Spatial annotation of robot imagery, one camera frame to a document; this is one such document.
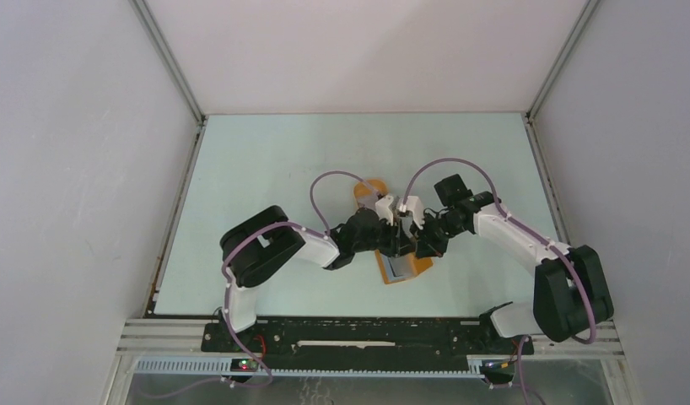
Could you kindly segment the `orange leather card holder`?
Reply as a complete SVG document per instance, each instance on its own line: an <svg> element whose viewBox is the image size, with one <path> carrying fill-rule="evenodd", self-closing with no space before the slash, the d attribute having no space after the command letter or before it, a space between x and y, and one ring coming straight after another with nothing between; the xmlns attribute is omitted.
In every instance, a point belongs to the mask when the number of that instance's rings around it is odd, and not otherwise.
<svg viewBox="0 0 690 405"><path fill-rule="evenodd" d="M416 258L413 253L388 257L376 251L375 258L384 284L395 284L416 278L434 265L430 257Z"/></svg>

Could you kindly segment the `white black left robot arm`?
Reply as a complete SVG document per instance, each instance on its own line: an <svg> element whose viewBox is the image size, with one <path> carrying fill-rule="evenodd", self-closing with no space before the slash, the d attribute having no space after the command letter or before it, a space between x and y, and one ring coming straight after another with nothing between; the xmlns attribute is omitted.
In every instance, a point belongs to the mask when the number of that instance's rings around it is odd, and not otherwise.
<svg viewBox="0 0 690 405"><path fill-rule="evenodd" d="M226 232L220 239L226 278L222 341L234 351L252 345L260 287L293 259L337 270L366 251L386 257L406 256L415 244L403 228L359 208L349 219L321 233L296 224L278 205L271 205Z"/></svg>

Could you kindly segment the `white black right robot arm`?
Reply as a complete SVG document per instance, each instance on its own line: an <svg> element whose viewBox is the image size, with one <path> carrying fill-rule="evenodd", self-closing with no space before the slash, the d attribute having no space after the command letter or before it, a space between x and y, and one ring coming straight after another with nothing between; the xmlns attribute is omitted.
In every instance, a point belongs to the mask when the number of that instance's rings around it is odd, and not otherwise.
<svg viewBox="0 0 690 405"><path fill-rule="evenodd" d="M474 193L459 175L435 184L443 210L427 214L407 193L398 208L413 218L420 257L443 254L463 233L479 236L508 253L533 278L531 303L508 303L488 311L477 331L483 349L498 353L513 337L543 334L554 342L596 340L596 327L612 318L614 308L601 259L588 245L572 247L542 235L516 218L495 186Z"/></svg>

